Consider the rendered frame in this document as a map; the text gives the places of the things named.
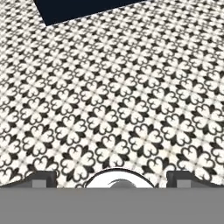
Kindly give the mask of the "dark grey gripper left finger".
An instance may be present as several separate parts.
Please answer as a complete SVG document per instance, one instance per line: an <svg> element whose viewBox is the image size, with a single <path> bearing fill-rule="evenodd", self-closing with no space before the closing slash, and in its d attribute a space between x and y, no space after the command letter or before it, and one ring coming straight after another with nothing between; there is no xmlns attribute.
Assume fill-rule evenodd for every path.
<svg viewBox="0 0 224 224"><path fill-rule="evenodd" d="M27 187L27 188L56 188L56 171L35 171L26 178L9 183L7 187Z"/></svg>

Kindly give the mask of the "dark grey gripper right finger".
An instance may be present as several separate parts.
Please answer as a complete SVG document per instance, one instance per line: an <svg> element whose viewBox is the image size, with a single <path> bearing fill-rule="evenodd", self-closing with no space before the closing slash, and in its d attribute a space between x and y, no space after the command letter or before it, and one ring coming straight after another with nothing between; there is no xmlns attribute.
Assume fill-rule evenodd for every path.
<svg viewBox="0 0 224 224"><path fill-rule="evenodd" d="M201 187L218 187L218 185L207 180L196 178L189 171L168 171L167 188L201 188Z"/></svg>

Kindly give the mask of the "white round object black rim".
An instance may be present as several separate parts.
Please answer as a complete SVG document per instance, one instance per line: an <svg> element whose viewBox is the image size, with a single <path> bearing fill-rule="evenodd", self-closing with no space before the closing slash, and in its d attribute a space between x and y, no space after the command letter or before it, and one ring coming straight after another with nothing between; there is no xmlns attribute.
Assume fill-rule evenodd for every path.
<svg viewBox="0 0 224 224"><path fill-rule="evenodd" d="M85 185L86 188L153 188L143 175L128 169L110 168L97 172Z"/></svg>

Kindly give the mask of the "dark navy cabinet base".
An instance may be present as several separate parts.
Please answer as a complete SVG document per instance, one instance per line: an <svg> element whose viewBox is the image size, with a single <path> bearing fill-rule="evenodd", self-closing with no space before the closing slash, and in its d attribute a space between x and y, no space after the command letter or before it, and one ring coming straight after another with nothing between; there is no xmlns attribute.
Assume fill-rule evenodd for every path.
<svg viewBox="0 0 224 224"><path fill-rule="evenodd" d="M143 0L33 0L46 25L82 18Z"/></svg>

